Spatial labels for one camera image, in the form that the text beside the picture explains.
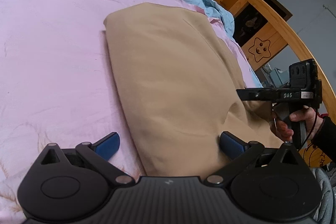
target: beige cloth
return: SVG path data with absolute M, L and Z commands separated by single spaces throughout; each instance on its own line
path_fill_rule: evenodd
M 112 70 L 127 123 L 150 176 L 205 177 L 229 159 L 222 131 L 279 147 L 260 103 L 242 103 L 239 65 L 205 15 L 140 4 L 105 19 Z M 270 104 L 260 116 L 270 116 Z

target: light blue fabric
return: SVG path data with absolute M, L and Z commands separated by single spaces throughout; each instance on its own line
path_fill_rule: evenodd
M 235 21 L 233 15 L 219 6 L 214 0 L 184 0 L 186 3 L 196 5 L 205 11 L 208 17 L 219 18 L 223 24 L 227 35 L 233 39 L 235 31 Z

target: white wall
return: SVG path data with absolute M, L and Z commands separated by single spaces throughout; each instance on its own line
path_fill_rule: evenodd
M 293 14 L 288 24 L 310 49 L 336 90 L 336 18 L 333 16 L 336 15 L 336 0 L 278 1 Z M 288 66 L 295 62 L 298 62 L 298 58 L 286 47 L 270 61 L 270 65 L 288 70 Z

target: star carving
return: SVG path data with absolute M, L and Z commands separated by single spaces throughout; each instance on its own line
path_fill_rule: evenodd
M 255 38 L 253 46 L 249 48 L 249 53 L 253 54 L 255 62 L 258 63 L 263 58 L 271 57 L 271 52 L 269 51 L 270 44 L 271 41 L 269 40 Z

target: human hand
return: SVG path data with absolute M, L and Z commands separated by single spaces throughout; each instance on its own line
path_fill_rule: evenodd
M 305 107 L 301 110 L 295 111 L 292 114 L 290 114 L 289 119 L 292 122 L 305 121 L 306 122 L 306 132 L 308 134 L 310 133 L 310 130 L 314 125 L 315 115 L 316 115 L 316 112 L 314 111 L 314 109 L 312 109 L 311 107 Z M 280 138 L 283 141 L 290 142 L 292 140 L 292 136 L 294 133 L 293 130 L 288 129 L 288 125 L 285 122 L 280 121 L 274 112 L 273 112 L 273 118 L 276 119 L 276 132 L 275 132 L 276 136 L 278 136 L 278 138 Z M 315 136 L 322 122 L 323 122 L 323 119 L 320 117 L 317 117 L 315 127 L 309 137 L 310 140 Z

